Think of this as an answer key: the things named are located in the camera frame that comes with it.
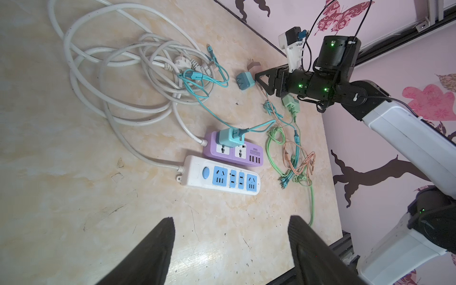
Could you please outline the light teal charger plug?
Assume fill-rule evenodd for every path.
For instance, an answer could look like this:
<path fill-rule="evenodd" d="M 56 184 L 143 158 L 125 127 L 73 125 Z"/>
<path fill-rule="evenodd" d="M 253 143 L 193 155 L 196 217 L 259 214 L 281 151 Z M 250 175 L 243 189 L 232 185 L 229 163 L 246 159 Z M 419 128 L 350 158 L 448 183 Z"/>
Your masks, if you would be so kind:
<path fill-rule="evenodd" d="M 218 132 L 217 143 L 225 147 L 241 146 L 245 142 L 247 129 L 228 128 Z"/>

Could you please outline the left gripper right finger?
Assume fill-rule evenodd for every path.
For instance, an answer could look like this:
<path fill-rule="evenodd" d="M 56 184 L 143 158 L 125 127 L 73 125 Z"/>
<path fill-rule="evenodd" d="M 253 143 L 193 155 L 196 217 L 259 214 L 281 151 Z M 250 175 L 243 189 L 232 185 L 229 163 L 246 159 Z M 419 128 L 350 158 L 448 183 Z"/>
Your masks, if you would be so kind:
<path fill-rule="evenodd" d="M 288 237 L 299 285 L 364 285 L 300 216 L 291 216 Z"/>

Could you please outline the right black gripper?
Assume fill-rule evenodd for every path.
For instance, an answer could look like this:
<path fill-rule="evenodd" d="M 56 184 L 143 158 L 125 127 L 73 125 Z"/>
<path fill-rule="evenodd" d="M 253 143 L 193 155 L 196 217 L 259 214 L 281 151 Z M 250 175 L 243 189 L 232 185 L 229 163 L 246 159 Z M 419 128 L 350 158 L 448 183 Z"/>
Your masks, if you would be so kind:
<path fill-rule="evenodd" d="M 288 94 L 306 97 L 307 89 L 310 85 L 310 80 L 314 75 L 313 72 L 304 70 L 294 70 L 290 72 L 284 68 L 271 68 L 269 70 L 256 73 L 255 81 L 269 95 L 284 97 Z M 269 79 L 275 78 L 274 85 L 269 83 Z"/>

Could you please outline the dark teal charger plug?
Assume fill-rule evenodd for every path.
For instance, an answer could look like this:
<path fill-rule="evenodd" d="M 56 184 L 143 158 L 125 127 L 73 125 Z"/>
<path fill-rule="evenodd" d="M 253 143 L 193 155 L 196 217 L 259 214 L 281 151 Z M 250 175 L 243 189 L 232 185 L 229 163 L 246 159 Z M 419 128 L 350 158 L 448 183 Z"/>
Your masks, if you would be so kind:
<path fill-rule="evenodd" d="M 255 80 L 250 72 L 241 72 L 236 76 L 236 83 L 240 90 L 246 90 L 255 85 Z"/>

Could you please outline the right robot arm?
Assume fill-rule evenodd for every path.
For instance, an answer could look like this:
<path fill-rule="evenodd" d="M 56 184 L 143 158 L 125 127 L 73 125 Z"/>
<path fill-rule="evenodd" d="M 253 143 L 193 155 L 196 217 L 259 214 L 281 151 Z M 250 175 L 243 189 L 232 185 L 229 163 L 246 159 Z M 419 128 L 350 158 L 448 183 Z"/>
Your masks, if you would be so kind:
<path fill-rule="evenodd" d="M 319 112 L 339 103 L 388 141 L 433 183 L 396 227 L 350 269 L 299 216 L 288 235 L 299 285 L 391 285 L 427 261 L 456 250 L 456 146 L 377 84 L 350 81 L 361 41 L 326 36 L 311 71 L 285 64 L 256 73 L 270 95 L 296 95 Z"/>

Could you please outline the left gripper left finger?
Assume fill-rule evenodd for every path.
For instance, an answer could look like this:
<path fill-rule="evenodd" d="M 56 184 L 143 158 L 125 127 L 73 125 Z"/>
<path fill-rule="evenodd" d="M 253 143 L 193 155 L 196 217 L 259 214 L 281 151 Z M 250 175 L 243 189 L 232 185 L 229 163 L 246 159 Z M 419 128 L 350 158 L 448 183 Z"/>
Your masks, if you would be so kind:
<path fill-rule="evenodd" d="M 173 218 L 166 217 L 107 275 L 99 285 L 163 285 L 175 242 Z"/>

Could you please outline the pink charger plug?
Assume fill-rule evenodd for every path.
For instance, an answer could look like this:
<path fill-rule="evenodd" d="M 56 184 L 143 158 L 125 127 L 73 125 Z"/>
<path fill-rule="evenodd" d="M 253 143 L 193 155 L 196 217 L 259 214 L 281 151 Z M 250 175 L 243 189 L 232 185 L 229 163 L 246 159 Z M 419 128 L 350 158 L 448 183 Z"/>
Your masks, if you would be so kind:
<path fill-rule="evenodd" d="M 255 61 L 254 59 L 249 59 L 248 65 L 247 65 L 247 70 L 250 73 L 256 73 L 262 71 L 262 66 L 258 61 Z"/>

